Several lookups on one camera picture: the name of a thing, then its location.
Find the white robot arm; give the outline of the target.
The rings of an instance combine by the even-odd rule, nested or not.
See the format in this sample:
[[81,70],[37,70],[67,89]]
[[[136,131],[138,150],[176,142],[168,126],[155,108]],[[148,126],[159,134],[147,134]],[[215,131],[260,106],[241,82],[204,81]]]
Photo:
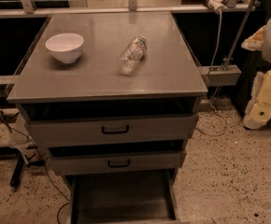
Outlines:
[[[271,63],[271,18],[255,34],[245,39],[241,47],[250,51],[260,51],[262,58]],[[256,74],[243,125],[248,129],[256,130],[269,120],[271,120],[271,69],[266,73]]]

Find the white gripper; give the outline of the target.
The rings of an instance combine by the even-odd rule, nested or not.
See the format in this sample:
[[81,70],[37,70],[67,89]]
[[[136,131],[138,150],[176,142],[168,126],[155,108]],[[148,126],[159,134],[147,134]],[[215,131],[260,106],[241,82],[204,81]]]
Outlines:
[[271,120],[271,69],[258,72],[253,81],[243,125],[252,130],[260,129]]

